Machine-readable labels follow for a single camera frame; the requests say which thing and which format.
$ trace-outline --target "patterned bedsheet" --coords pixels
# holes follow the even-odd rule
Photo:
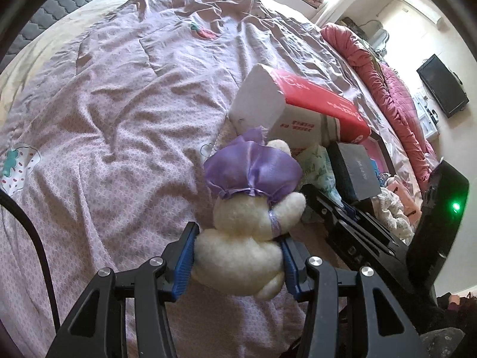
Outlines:
[[[21,146],[35,158],[23,188],[7,192],[44,242],[61,320],[98,269],[137,267],[189,220],[211,226],[203,148],[234,137],[227,109],[256,63],[367,102],[315,26],[260,0],[130,0],[29,81],[0,132],[0,155]],[[379,112],[372,106],[360,108],[368,118]],[[54,329],[40,266],[23,228],[3,210],[1,219],[0,318],[26,356],[42,357]],[[336,264],[319,228],[294,235]],[[137,354],[131,305],[127,314]],[[285,290],[259,302],[194,281],[168,314],[182,358],[277,357],[305,317]]]

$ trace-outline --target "pink blanket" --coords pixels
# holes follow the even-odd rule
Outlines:
[[[411,94],[395,72],[382,66],[384,77],[376,71],[370,52],[346,27],[328,23],[321,35],[355,69],[386,116],[404,147],[421,190],[427,188],[431,168],[425,153],[434,155],[424,138]]]

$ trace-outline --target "white plush toy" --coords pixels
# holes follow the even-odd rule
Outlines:
[[[192,276],[226,294],[269,300],[284,282],[283,256],[272,239],[287,233],[305,209],[293,192],[300,165],[281,140],[263,144],[251,129],[204,163],[206,181],[218,194],[214,229],[196,238]]]

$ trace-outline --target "wall-mounted tv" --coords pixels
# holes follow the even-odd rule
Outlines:
[[[417,73],[448,118],[469,102],[459,78],[435,54],[417,69]]]

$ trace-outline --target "purple satin bow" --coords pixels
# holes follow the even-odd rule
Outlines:
[[[250,129],[204,163],[211,191],[228,199],[237,192],[267,197],[269,205],[293,192],[302,171],[295,159],[265,146],[262,127]]]

